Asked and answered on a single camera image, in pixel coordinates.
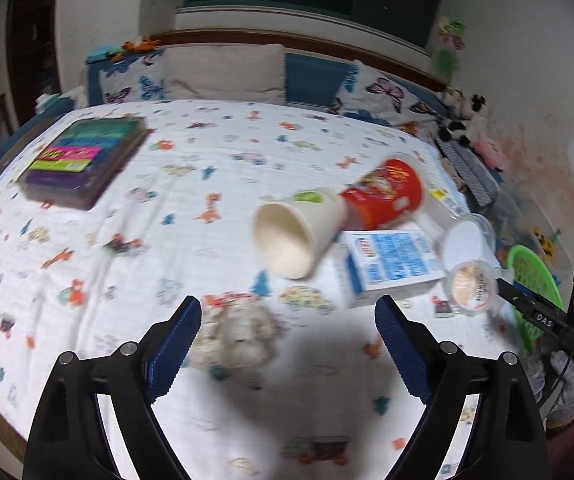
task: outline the plastic cup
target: plastic cup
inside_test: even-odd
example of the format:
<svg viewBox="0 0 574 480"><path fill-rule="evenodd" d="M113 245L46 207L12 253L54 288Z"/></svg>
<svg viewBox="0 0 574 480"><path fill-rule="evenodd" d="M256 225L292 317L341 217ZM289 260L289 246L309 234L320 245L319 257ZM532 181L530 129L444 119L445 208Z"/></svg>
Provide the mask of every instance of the plastic cup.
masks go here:
<svg viewBox="0 0 574 480"><path fill-rule="evenodd" d="M451 222L439 244L442 266L449 272L462 262L495 260L496 235L484 216L467 213Z"/></svg>
<svg viewBox="0 0 574 480"><path fill-rule="evenodd" d="M347 209L341 197L323 187L263 204L253 221L256 249L272 272L304 278L345 223Z"/></svg>

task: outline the black device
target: black device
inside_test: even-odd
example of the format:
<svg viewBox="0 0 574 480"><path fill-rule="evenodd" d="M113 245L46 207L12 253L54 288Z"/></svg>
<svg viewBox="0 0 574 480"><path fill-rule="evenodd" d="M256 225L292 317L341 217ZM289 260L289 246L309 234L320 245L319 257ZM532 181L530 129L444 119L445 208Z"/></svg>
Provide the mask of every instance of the black device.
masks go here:
<svg viewBox="0 0 574 480"><path fill-rule="evenodd" d="M563 380L551 367L548 356L552 352L563 350L569 355L566 366L574 359L574 288L567 312L565 312L535 292L529 291L529 294L526 294L502 279L498 279L497 283L500 297L513 304L526 321L543 332L540 349L544 356L545 386L538 407L544 417L551 410L564 387Z"/></svg>
<svg viewBox="0 0 574 480"><path fill-rule="evenodd" d="M544 298L499 283L506 300L574 356L574 291L565 314ZM188 296L170 320L110 356L79 360L62 353L45 384L30 430L24 480L120 478L96 400L112 397L126 448L141 480L189 480L151 410L169 390L200 327ZM457 480L550 480L545 431L529 381L512 352L471 357L427 327L407 320L390 296L375 308L376 326L409 392L427 408L385 480L434 480L451 444L465 397L479 394Z"/></svg>

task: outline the green plastic basket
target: green plastic basket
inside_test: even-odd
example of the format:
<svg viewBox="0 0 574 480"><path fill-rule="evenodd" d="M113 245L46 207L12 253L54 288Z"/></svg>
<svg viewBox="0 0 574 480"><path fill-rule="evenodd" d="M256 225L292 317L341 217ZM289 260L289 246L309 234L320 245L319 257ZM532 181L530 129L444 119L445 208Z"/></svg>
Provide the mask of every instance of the green plastic basket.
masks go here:
<svg viewBox="0 0 574 480"><path fill-rule="evenodd" d="M549 269L531 249L522 245L513 246L507 254L507 269L513 269L513 279L517 283L548 299L558 308L563 308L563 300ZM531 354L533 343L541 336L542 330L526 322L515 308L513 315L518 324L522 344L527 353Z"/></svg>

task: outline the screw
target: screw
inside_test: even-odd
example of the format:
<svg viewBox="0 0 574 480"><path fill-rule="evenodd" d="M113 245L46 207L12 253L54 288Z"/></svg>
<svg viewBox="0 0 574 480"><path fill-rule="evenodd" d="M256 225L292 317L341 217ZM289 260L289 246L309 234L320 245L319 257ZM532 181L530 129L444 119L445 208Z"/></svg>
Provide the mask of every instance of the screw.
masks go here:
<svg viewBox="0 0 574 480"><path fill-rule="evenodd" d="M58 362L61 365L68 365L74 359L74 352L63 352L61 355L58 356Z"/></svg>
<svg viewBox="0 0 574 480"><path fill-rule="evenodd" d="M455 354L458 351L458 345L451 341L443 341L440 343L440 350L449 355Z"/></svg>
<svg viewBox="0 0 574 480"><path fill-rule="evenodd" d="M123 345L121 345L121 354L123 355L132 355L137 350L138 345L133 341L129 341L129 343L123 343Z"/></svg>
<svg viewBox="0 0 574 480"><path fill-rule="evenodd" d="M508 365L515 365L518 363L518 358L516 357L516 354L514 354L513 352L505 352L504 354L502 354L502 358L504 359L504 362L506 362Z"/></svg>

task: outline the wall stain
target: wall stain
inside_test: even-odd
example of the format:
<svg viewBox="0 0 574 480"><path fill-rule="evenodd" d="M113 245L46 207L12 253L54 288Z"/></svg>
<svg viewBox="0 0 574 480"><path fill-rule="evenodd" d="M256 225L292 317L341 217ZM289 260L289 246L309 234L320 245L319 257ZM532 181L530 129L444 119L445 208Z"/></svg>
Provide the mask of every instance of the wall stain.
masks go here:
<svg viewBox="0 0 574 480"><path fill-rule="evenodd" d="M522 124L517 130L497 138L511 165L506 177L537 203L554 206L565 223L574 224L574 175L566 154L550 144L527 140Z"/></svg>

